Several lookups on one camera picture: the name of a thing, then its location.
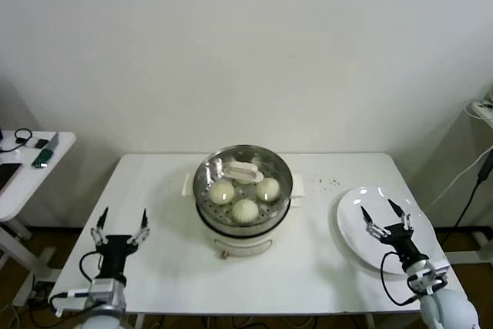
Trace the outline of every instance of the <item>wooden floor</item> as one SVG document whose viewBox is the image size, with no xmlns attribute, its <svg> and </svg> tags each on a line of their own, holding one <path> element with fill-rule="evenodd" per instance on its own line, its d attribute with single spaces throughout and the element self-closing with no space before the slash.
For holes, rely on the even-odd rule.
<svg viewBox="0 0 493 329">
<path fill-rule="evenodd" d="M 69 257 L 70 251 L 77 240 L 77 233 L 59 233 L 59 232 L 36 232 L 33 238 L 27 243 L 29 249 L 39 254 L 46 246 L 57 247 L 57 252 L 50 263 L 51 267 L 62 268 L 63 264 Z M 447 242 L 446 250 L 471 250 L 476 248 L 475 242 L 467 235 L 453 235 Z M 462 265 L 456 266 L 455 271 L 466 290 L 469 299 L 478 310 L 481 328 L 493 328 L 493 270 L 489 264 L 482 265 Z M 20 267 L 13 260 L 0 270 L 0 310 L 12 302 L 15 293 L 21 286 L 27 276 L 27 271 Z M 39 295 L 43 296 L 43 290 L 39 290 Z M 20 316 L 19 329 L 32 329 L 36 326 L 32 323 L 28 307 L 18 308 Z M 31 314 L 37 324 L 48 326 L 59 321 L 52 312 L 46 307 L 32 307 Z M 387 320 L 391 315 L 375 315 L 377 326 L 379 323 Z M 10 307 L 0 313 L 0 329 L 7 328 L 11 323 L 14 313 Z M 135 316 L 130 315 L 129 323 L 135 323 Z M 235 317 L 235 325 L 242 325 L 247 318 Z M 307 317 L 290 317 L 289 320 L 293 324 L 302 324 Z M 144 323 L 144 328 L 149 329 L 155 323 L 159 323 L 160 316 L 148 316 Z M 210 318 L 210 329 L 230 329 L 233 328 L 231 317 L 213 317 Z M 265 323 L 270 329 L 289 328 L 281 317 L 256 317 L 250 323 Z M 67 321 L 57 325 L 57 328 L 72 328 L 78 323 L 77 318 L 69 318 Z M 307 329 L 314 328 L 314 319 L 311 325 L 307 325 Z M 156 324 L 153 329 L 157 329 L 159 324 Z M 17 329 L 17 323 L 12 322 L 11 329 Z M 163 319 L 162 328 L 179 329 L 179 328 L 203 328 L 203 323 L 200 317 L 184 317 L 184 316 L 167 316 Z M 317 318 L 317 328 L 327 329 L 363 329 L 366 328 L 364 317 L 361 315 L 341 315 L 341 316 L 324 316 Z M 416 321 L 409 326 L 410 329 L 425 329 L 425 325 L 421 320 Z"/>
</svg>

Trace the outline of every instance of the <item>white wall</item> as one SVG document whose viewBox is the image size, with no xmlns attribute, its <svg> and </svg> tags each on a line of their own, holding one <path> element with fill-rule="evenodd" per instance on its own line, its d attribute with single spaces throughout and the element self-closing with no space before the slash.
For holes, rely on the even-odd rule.
<svg viewBox="0 0 493 329">
<path fill-rule="evenodd" d="M 492 22 L 491 0 L 0 0 L 7 121 L 79 138 L 23 217 L 83 224 L 128 152 L 385 151 L 412 179 L 489 84 Z"/>
</svg>

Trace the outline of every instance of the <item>green usb drive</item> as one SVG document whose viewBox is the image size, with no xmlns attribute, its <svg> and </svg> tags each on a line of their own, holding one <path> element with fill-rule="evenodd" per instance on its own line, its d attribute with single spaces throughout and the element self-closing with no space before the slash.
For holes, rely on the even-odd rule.
<svg viewBox="0 0 493 329">
<path fill-rule="evenodd" d="M 48 162 L 53 156 L 53 151 L 56 146 L 59 144 L 59 134 L 56 133 L 53 138 L 46 144 L 44 149 L 41 149 L 41 152 L 38 154 L 34 162 L 32 163 L 32 167 L 35 169 L 42 169 L 48 167 Z"/>
</svg>

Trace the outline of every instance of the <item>black cable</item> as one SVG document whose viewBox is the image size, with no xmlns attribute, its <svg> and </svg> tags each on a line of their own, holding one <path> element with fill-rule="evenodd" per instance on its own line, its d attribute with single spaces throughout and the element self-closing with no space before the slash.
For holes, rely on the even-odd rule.
<svg viewBox="0 0 493 329">
<path fill-rule="evenodd" d="M 29 310 L 29 318 L 31 319 L 31 322 L 34 324 L 35 327 L 39 328 L 39 329 L 50 329 L 52 327 L 56 327 L 60 324 L 63 324 L 65 323 L 67 320 L 70 320 L 70 319 L 73 319 L 74 317 L 79 317 L 79 316 L 82 316 L 83 314 L 86 314 L 88 313 L 89 311 L 95 309 L 96 307 L 98 306 L 102 306 L 103 304 L 105 304 L 104 302 L 96 302 L 95 304 L 85 308 L 84 310 L 78 312 L 76 315 L 72 315 L 72 316 L 68 316 L 68 317 L 65 317 L 63 319 L 61 319 L 60 321 L 58 321 L 57 323 L 54 323 L 54 324 L 50 324 L 50 325 L 43 325 L 43 324 L 39 324 L 36 322 L 34 316 L 32 315 L 32 310 Z"/>
<path fill-rule="evenodd" d="M 84 256 L 80 257 L 80 260 L 79 260 L 79 270 L 80 270 L 80 273 L 81 273 L 82 275 L 84 275 L 84 278 L 85 278 L 85 279 L 87 279 L 89 282 L 92 282 L 92 279 L 91 279 L 91 277 L 90 277 L 88 274 L 86 274 L 86 272 L 84 271 L 84 267 L 82 266 L 82 262 L 84 262 L 84 259 L 85 259 L 86 257 L 91 256 L 91 255 L 93 255 L 93 254 L 98 254 L 98 253 L 99 253 L 99 252 L 97 252 L 97 251 L 93 250 L 93 251 L 91 251 L 91 252 L 86 253 Z"/>
<path fill-rule="evenodd" d="M 471 193 L 471 196 L 469 197 L 469 201 L 468 201 L 468 204 L 466 204 L 464 210 L 462 211 L 461 215 L 459 216 L 457 222 L 455 223 L 455 225 L 452 227 L 452 230 L 448 232 L 448 234 L 445 236 L 444 239 L 442 239 L 442 241 L 440 242 L 440 245 L 443 247 L 444 246 L 444 243 L 447 241 L 447 239 L 450 237 L 450 235 L 453 234 L 454 230 L 457 228 L 458 224 L 462 221 L 462 217 L 464 217 L 465 213 L 467 212 L 467 210 L 469 209 L 469 206 L 471 205 L 472 203 L 472 199 L 475 197 L 475 194 L 476 194 L 476 190 L 478 190 L 479 186 L 481 185 L 482 181 L 478 180 L 476 182 L 476 185 L 474 187 L 474 189 L 472 190 L 472 193 Z"/>
<path fill-rule="evenodd" d="M 357 320 L 356 320 L 356 318 L 354 318 L 354 316 L 351 315 L 351 316 L 349 316 L 349 318 L 353 322 L 353 324 L 356 327 L 356 329 L 361 329 L 360 323 L 357 322 Z"/>
<path fill-rule="evenodd" d="M 27 131 L 29 136 L 27 138 L 22 138 L 20 136 L 18 136 L 18 132 L 19 131 Z M 20 129 L 17 129 L 14 133 L 14 136 L 15 136 L 15 139 L 16 139 L 16 142 L 18 140 L 22 140 L 21 143 L 19 143 L 17 146 L 15 146 L 14 148 L 11 148 L 11 149 L 2 149 L 0 148 L 0 153 L 8 153 L 8 152 L 13 152 L 15 151 L 16 149 L 19 149 L 21 146 L 25 146 L 25 144 L 32 138 L 32 131 L 30 129 L 28 129 L 27 127 L 22 127 Z"/>
<path fill-rule="evenodd" d="M 264 324 L 264 323 L 252 323 L 252 324 L 248 324 L 248 325 L 243 325 L 241 327 L 237 327 L 234 324 L 234 316 L 231 317 L 231 324 L 233 325 L 234 329 L 247 329 L 248 327 L 263 327 L 264 329 L 269 329 L 267 324 Z"/>
<path fill-rule="evenodd" d="M 397 302 L 392 296 L 391 294 L 389 293 L 388 289 L 387 289 L 387 286 L 385 285 L 385 280 L 384 280 L 384 264 L 385 264 L 385 259 L 390 256 L 391 254 L 395 254 L 396 256 L 399 256 L 397 253 L 395 252 L 387 252 L 385 255 L 384 255 L 384 258 L 382 258 L 382 263 L 380 264 L 380 280 L 382 282 L 382 286 L 384 287 L 384 290 L 385 290 L 385 294 L 387 295 L 387 297 L 389 298 L 389 300 L 392 301 L 393 304 L 396 304 L 397 306 L 406 306 L 408 304 L 412 304 L 414 301 L 416 301 L 419 296 L 418 295 L 414 295 L 413 297 L 411 298 L 408 298 L 407 300 L 405 300 L 404 302 Z"/>
</svg>

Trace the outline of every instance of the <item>metal rim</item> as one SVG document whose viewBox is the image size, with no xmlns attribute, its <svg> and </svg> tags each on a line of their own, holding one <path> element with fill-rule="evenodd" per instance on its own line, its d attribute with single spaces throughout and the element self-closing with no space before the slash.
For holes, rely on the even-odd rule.
<svg viewBox="0 0 493 329">
<path fill-rule="evenodd" d="M 273 202 L 257 197 L 256 184 L 240 184 L 229 180 L 235 187 L 234 198 L 225 205 L 210 200 L 209 189 L 218 180 L 223 180 L 223 167 L 231 160 L 251 162 L 258 165 L 266 177 L 273 177 L 280 183 L 280 196 Z M 272 230 L 282 220 L 290 205 L 293 177 L 289 166 L 275 152 L 260 146 L 228 146 L 209 155 L 198 166 L 193 178 L 193 194 L 200 216 L 206 224 L 228 237 L 252 237 Z M 241 199 L 251 199 L 259 206 L 259 216 L 250 223 L 236 222 L 229 211 Z"/>
</svg>

